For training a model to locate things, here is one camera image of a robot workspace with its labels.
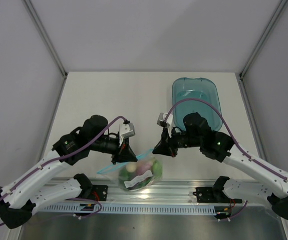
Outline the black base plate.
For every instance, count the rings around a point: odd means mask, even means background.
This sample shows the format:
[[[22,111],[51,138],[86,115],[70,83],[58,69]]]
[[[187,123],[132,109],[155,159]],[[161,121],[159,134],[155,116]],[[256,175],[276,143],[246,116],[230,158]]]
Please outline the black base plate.
[[[222,190],[217,190],[213,187],[196,187],[192,194],[197,198],[198,203],[242,203],[241,199],[229,198],[223,193]]]
[[[77,196],[80,199],[94,200],[97,202],[106,201],[108,195],[107,185],[93,185],[92,188],[87,190],[82,190],[82,192]]]

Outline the right aluminium frame post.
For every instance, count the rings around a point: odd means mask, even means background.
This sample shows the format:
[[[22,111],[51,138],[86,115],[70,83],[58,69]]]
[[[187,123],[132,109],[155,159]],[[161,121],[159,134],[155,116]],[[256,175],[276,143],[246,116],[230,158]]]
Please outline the right aluminium frame post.
[[[259,56],[261,50],[265,46],[266,42],[268,41],[270,35],[272,34],[274,28],[277,26],[279,19],[282,17],[283,12],[286,10],[288,6],[288,0],[280,0],[278,2],[277,7],[273,11],[271,17],[269,18],[268,23],[265,25],[259,39],[257,40],[254,48],[249,54],[247,61],[243,65],[239,73],[239,78],[243,80],[250,70],[251,66],[254,64],[255,60]]]

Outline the white toy onion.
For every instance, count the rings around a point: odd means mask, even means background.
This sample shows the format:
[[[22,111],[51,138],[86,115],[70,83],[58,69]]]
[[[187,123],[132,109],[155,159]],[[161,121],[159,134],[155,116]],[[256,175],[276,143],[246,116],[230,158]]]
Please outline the white toy onion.
[[[136,162],[129,162],[126,164],[125,168],[126,168],[127,172],[133,173],[137,169],[137,163]]]

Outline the right side aluminium rail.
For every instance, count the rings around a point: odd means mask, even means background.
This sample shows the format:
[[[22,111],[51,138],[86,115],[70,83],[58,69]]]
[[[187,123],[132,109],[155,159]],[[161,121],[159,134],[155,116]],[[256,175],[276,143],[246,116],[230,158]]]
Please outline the right side aluminium rail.
[[[247,114],[247,117],[249,120],[250,128],[252,131],[252,135],[254,138],[254,142],[256,145],[258,155],[262,159],[267,160],[266,152],[265,152],[265,149],[264,149],[264,146],[262,143],[262,139],[261,139],[260,134],[259,134],[259,129],[258,129],[258,126],[256,124],[254,112],[253,112],[253,109],[252,109],[250,101],[249,101],[249,97],[248,97],[247,92],[246,92],[244,81],[242,80],[242,78],[239,74],[236,73],[235,75],[237,78],[237,83],[238,83],[241,97],[242,97],[242,100],[243,100],[243,103],[245,106],[246,114]]]

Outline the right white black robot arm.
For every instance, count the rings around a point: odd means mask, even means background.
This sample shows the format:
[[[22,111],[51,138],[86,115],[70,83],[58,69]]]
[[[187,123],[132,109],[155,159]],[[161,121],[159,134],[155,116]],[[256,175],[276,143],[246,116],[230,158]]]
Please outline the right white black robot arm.
[[[153,154],[176,157],[179,149],[199,148],[209,159],[234,167],[257,183],[241,183],[230,177],[219,177],[212,189],[218,202],[226,199],[254,201],[269,206],[288,220],[288,172],[281,170],[243,148],[231,133],[212,130],[207,120],[194,112],[184,117],[185,131],[173,126],[173,115],[161,113],[157,123],[163,128]]]

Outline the aluminium frame post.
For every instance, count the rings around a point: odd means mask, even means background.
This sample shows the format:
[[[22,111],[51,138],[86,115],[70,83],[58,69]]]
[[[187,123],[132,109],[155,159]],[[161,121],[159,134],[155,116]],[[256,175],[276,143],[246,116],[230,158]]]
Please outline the aluminium frame post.
[[[62,63],[62,61],[59,58],[59,55],[47,33],[46,28],[44,27],[41,18],[37,12],[37,10],[34,7],[34,4],[31,0],[22,0],[22,3],[24,7],[26,8],[26,11],[28,12],[28,15],[30,16],[38,34],[40,35],[44,46],[46,47],[47,51],[49,52],[54,64],[56,65],[57,69],[59,70],[61,76],[65,79],[68,75],[67,71],[65,70],[65,67]]]
[[[250,70],[251,66],[254,64],[255,60],[259,56],[261,50],[265,46],[266,42],[268,41],[270,35],[272,34],[274,28],[277,26],[279,19],[282,17],[283,12],[286,10],[288,6],[288,0],[280,0],[278,2],[277,7],[273,11],[271,17],[269,18],[268,23],[265,25],[259,39],[257,40],[254,48],[249,54],[247,61],[243,65],[239,73],[239,78],[243,80]]]

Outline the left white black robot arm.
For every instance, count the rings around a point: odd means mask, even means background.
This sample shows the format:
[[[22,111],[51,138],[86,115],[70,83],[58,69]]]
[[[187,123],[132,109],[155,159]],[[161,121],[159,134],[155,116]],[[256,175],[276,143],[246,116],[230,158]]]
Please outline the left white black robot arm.
[[[65,183],[52,187],[45,184],[57,174],[88,157],[91,151],[110,154],[111,162],[136,162],[129,138],[135,135],[133,124],[123,123],[117,133],[113,124],[101,115],[93,115],[82,126],[62,136],[35,166],[13,183],[0,186],[0,218],[9,229],[22,226],[39,210],[69,199],[95,200],[93,184],[79,173]]]

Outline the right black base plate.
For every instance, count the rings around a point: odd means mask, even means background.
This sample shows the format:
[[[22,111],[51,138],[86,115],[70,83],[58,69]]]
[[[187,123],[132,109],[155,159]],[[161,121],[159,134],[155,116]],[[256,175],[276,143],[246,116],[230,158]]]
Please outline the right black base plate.
[[[198,203],[242,203],[241,199],[229,198],[223,193],[222,190],[217,190],[213,187],[196,187],[192,194],[197,198]]]

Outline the green toy bell pepper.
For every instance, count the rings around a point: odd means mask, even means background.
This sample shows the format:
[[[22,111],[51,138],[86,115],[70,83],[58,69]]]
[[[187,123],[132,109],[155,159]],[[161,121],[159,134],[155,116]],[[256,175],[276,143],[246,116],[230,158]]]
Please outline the green toy bell pepper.
[[[162,167],[162,163],[159,160],[157,159],[154,160],[151,170],[152,170],[154,178],[162,177],[163,167]]]

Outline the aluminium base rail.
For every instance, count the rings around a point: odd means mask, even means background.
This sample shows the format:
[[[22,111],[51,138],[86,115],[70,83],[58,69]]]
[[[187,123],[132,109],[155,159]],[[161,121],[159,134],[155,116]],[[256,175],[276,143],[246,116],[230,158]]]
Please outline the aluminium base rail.
[[[112,204],[144,204],[144,205],[166,205],[179,204],[188,205],[197,203],[193,192],[197,187],[212,187],[215,183],[211,180],[169,180],[162,179],[143,189],[126,191],[118,184],[105,178],[92,178],[94,185],[107,185],[108,193],[105,203]]]

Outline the purple toy eggplant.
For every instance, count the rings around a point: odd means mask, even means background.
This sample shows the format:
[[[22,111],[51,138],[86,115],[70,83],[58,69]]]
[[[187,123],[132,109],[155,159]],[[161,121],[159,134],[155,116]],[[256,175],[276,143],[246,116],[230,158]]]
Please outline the purple toy eggplant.
[[[144,174],[146,171],[148,171],[150,169],[151,169],[150,161],[140,162],[137,165],[136,174],[137,175],[142,175],[142,174]]]

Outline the clear zip bag blue zipper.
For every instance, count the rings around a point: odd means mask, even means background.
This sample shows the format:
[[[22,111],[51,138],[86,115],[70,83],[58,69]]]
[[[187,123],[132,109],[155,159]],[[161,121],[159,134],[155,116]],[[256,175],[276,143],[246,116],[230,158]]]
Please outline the clear zip bag blue zipper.
[[[97,171],[97,174],[113,181],[124,191],[141,190],[162,179],[162,162],[152,152],[153,149],[149,149],[137,155],[136,162],[111,164]]]

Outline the left aluminium frame post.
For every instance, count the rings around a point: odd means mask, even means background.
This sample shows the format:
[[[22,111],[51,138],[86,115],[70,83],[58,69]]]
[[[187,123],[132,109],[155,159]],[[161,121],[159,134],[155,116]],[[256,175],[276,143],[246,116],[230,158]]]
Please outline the left aluminium frame post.
[[[34,7],[34,4],[31,0],[22,0],[22,3],[24,7],[26,8],[26,11],[28,12],[28,15],[30,16],[38,34],[40,35],[44,46],[46,47],[47,51],[49,52],[54,64],[56,65],[57,69],[59,70],[61,76],[65,79],[68,75],[67,71],[65,70],[65,67],[62,63],[62,61],[59,58],[59,55],[47,33],[46,28],[44,27],[41,18],[37,12],[37,10]]]

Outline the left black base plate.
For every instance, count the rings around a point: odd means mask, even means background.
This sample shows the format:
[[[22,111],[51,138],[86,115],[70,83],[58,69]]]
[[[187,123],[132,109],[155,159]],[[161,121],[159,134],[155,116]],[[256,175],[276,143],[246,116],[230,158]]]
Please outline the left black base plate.
[[[77,196],[80,199],[94,200],[97,202],[106,201],[108,195],[107,185],[93,185],[92,188],[87,190],[82,190],[82,192]]]

